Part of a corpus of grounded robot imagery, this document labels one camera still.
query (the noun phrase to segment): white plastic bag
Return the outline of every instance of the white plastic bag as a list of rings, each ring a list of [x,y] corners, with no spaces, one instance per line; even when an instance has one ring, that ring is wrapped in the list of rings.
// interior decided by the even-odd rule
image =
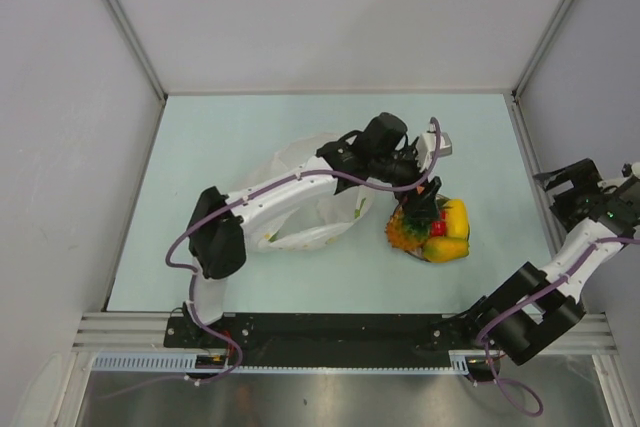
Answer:
[[[273,158],[250,174],[237,189],[252,187],[304,164],[327,142],[338,140],[336,134],[318,134],[293,142],[276,152]],[[245,238],[248,250],[315,250],[328,245],[358,222],[371,208],[374,191],[352,187],[338,195],[309,202],[262,224]]]

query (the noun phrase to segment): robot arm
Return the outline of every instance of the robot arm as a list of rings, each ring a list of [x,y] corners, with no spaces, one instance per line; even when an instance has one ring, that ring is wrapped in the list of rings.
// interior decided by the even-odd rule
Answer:
[[[425,169],[436,147],[436,128],[413,143],[405,141],[407,126],[399,118],[383,113],[375,117],[362,131],[353,131],[335,142],[322,146],[307,162],[282,176],[237,192],[222,195],[215,188],[205,190],[198,200],[190,226],[218,209],[227,211],[190,236],[189,250],[202,267],[207,279],[224,279],[236,272],[246,261],[245,236],[260,226],[310,200],[340,192],[361,184],[369,178],[405,186],[415,182],[425,187],[421,193],[411,190],[411,205],[415,210],[428,204],[437,220],[435,193],[439,179],[428,182]],[[449,137],[440,133],[439,156],[451,154]]]
[[[478,340],[493,340],[521,365],[580,321],[584,284],[603,262],[634,242],[640,225],[640,163],[626,165],[623,175],[603,181],[593,161],[585,159],[535,176],[544,190],[572,182],[572,188],[554,196],[551,207],[569,231],[567,238],[549,264],[538,269],[526,263],[469,310]],[[542,311],[541,322],[522,310],[528,304]]]

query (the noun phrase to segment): cable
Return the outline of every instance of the cable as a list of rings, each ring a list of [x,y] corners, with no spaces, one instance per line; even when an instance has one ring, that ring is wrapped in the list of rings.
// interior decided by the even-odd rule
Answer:
[[[580,269],[580,267],[582,267],[582,265],[587,261],[589,256],[593,253],[593,251],[595,251],[598,248],[597,244],[605,244],[605,243],[608,243],[608,242],[619,242],[621,244],[640,245],[640,239],[634,239],[634,238],[628,239],[628,238],[624,238],[624,237],[606,237],[606,238],[603,238],[603,239],[596,240],[593,244],[591,244],[589,247],[587,247],[587,249],[585,249],[585,251],[580,255],[580,257],[578,257],[578,259],[575,261],[575,263],[569,268],[569,270],[567,270],[565,276],[560,277],[558,280],[556,280],[555,282],[552,282],[547,287],[545,287],[542,290],[532,294],[531,296],[527,297],[527,299],[523,300],[522,302],[520,302],[520,303],[514,305],[513,307],[510,307],[509,309],[507,309],[504,312],[502,312],[495,319],[491,320],[487,325],[485,325],[480,330],[478,335],[476,336],[476,342],[478,342],[479,344],[484,345],[484,351],[485,351],[485,355],[486,355],[486,358],[487,358],[487,363],[489,364],[489,368],[491,369],[491,374],[493,375],[493,379],[494,379],[492,383],[494,383],[494,384],[496,384],[498,386],[498,388],[500,389],[500,392],[502,392],[502,395],[504,395],[504,397],[507,399],[507,401],[511,405],[513,405],[519,412],[521,412],[522,414],[524,414],[526,416],[529,416],[529,417],[540,417],[542,415],[542,413],[544,412],[544,405],[542,404],[542,399],[528,385],[526,385],[526,384],[524,384],[524,383],[522,383],[522,382],[520,382],[518,380],[505,379],[505,378],[500,378],[499,377],[499,375],[498,375],[498,373],[497,373],[497,371],[495,369],[495,366],[493,364],[493,358],[491,357],[491,354],[489,352],[489,341],[488,341],[487,335],[498,324],[500,324],[500,322],[503,322],[505,319],[507,319],[511,315],[515,314],[516,312],[519,312],[520,310],[522,310],[526,306],[533,304],[538,299],[544,297],[548,293],[552,292],[553,290],[557,289],[559,286],[561,286],[562,284],[567,282],[569,280],[569,278],[573,274],[575,274],[578,271],[578,269]],[[521,387],[522,389],[524,389],[527,392],[529,392],[529,394],[531,394],[531,396],[538,403],[538,410],[532,412],[530,410],[525,409],[522,405],[520,405],[518,402],[516,402],[514,400],[514,398],[506,390],[505,385],[512,385],[512,386]]]
[[[542,404],[542,399],[540,398],[540,396],[536,394],[536,392],[531,387],[520,382],[519,380],[501,378],[498,375],[498,372],[496,372],[496,367],[493,364],[493,357],[491,357],[491,352],[489,352],[489,342],[484,343],[484,352],[485,352],[485,355],[487,356],[487,363],[489,364],[489,369],[491,369],[491,375],[493,375],[492,383],[498,386],[498,388],[500,389],[500,392],[502,392],[502,395],[504,395],[504,398],[507,399],[507,401],[509,401],[509,403],[513,405],[520,413],[528,417],[540,417],[544,413],[544,405]],[[516,400],[513,397],[511,397],[511,394],[509,394],[509,392],[507,391],[506,389],[507,385],[520,387],[526,390],[527,392],[529,392],[531,396],[535,399],[535,401],[538,403],[538,410],[532,412],[530,410],[525,409],[522,405],[516,402]]]

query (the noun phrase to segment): bell pepper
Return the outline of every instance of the bell pepper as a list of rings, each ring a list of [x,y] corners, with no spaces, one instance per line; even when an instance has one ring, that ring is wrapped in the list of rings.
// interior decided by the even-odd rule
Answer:
[[[431,237],[422,246],[422,256],[429,262],[449,262],[469,255],[469,242],[454,237]]]
[[[447,237],[456,239],[469,239],[469,217],[467,208],[460,199],[449,200],[444,204],[446,216],[444,221],[447,224]]]

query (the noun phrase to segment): plastic fruit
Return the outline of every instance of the plastic fruit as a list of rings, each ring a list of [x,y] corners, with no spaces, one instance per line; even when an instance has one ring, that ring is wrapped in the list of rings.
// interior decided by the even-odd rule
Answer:
[[[447,235],[447,223],[443,220],[436,220],[431,223],[431,237],[442,237]]]
[[[469,242],[453,237],[431,237],[422,247],[422,256],[429,262],[449,262],[469,255]]]
[[[447,224],[447,237],[467,240],[469,238],[469,217],[464,202],[460,199],[449,200],[444,204],[444,209],[447,213],[444,218]]]
[[[405,224],[404,213],[398,209],[387,223],[387,239],[392,247],[412,252],[429,238],[429,229],[413,229]]]

